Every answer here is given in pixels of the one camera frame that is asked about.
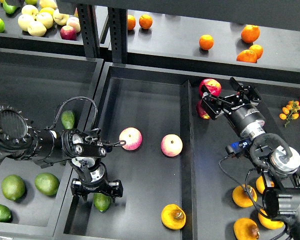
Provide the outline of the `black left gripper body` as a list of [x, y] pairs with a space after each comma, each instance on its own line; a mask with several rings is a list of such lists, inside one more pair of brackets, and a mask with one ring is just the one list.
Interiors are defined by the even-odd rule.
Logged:
[[78, 174], [78, 178], [81, 181], [81, 184], [87, 190], [87, 195], [90, 193], [102, 193], [106, 196], [109, 196], [107, 193], [108, 190], [108, 173], [107, 172], [95, 172], [95, 175], [91, 176], [89, 173], [91, 180], [87, 180], [86, 176], [81, 173]]

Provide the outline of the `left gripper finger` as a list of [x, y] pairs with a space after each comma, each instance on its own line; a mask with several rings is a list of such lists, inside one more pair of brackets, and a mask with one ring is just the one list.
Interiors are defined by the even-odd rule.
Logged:
[[73, 178], [70, 184], [71, 193], [73, 196], [77, 196], [83, 199], [83, 201], [87, 201], [88, 192], [82, 185], [81, 181], [78, 178]]
[[121, 180], [117, 179], [108, 183], [107, 193], [111, 197], [113, 203], [116, 201], [116, 198], [121, 198], [123, 196], [123, 191], [124, 188]]

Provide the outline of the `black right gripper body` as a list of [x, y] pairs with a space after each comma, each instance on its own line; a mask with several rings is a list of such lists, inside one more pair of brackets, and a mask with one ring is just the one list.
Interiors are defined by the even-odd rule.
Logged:
[[265, 133], [265, 118], [251, 103], [232, 107], [226, 114], [227, 120], [239, 137], [257, 137]]

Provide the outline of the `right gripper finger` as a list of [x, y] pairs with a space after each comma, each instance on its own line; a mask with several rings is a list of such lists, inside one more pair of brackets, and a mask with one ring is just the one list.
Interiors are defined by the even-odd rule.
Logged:
[[201, 87], [201, 91], [201, 107], [212, 120], [216, 120], [219, 116], [223, 115], [226, 108], [234, 106], [234, 102], [230, 101], [228, 97], [213, 95], [205, 85]]
[[238, 110], [241, 107], [247, 109], [255, 109], [256, 106], [261, 101], [261, 96], [258, 90], [251, 86], [244, 86], [242, 83], [239, 83], [234, 77], [229, 79], [231, 87], [236, 91], [235, 95], [231, 96], [230, 100], [230, 109]]

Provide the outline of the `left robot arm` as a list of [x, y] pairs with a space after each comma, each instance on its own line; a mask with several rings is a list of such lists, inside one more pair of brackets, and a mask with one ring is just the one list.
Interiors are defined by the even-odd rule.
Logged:
[[102, 193], [112, 199], [121, 198], [122, 182], [108, 180], [102, 158], [114, 147], [124, 146], [125, 140], [102, 141], [99, 128], [86, 132], [76, 128], [57, 132], [54, 130], [56, 123], [55, 119], [50, 127], [38, 129], [21, 111], [0, 103], [0, 163], [10, 158], [47, 168], [66, 161], [78, 175], [71, 182], [74, 196], [87, 199], [90, 193]]

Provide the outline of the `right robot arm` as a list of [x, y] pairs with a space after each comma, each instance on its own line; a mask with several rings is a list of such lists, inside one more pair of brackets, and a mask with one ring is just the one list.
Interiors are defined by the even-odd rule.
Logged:
[[246, 182], [239, 185], [243, 194], [261, 216], [283, 222], [283, 233], [289, 240], [300, 240], [300, 154], [279, 135], [264, 130], [265, 118], [257, 109], [262, 101], [257, 89], [233, 77], [229, 83], [236, 93], [225, 97], [216, 96], [212, 87], [201, 83], [201, 108], [212, 120], [224, 115], [241, 139], [225, 148], [227, 156], [245, 156], [261, 174], [265, 187], [262, 204], [254, 200]]

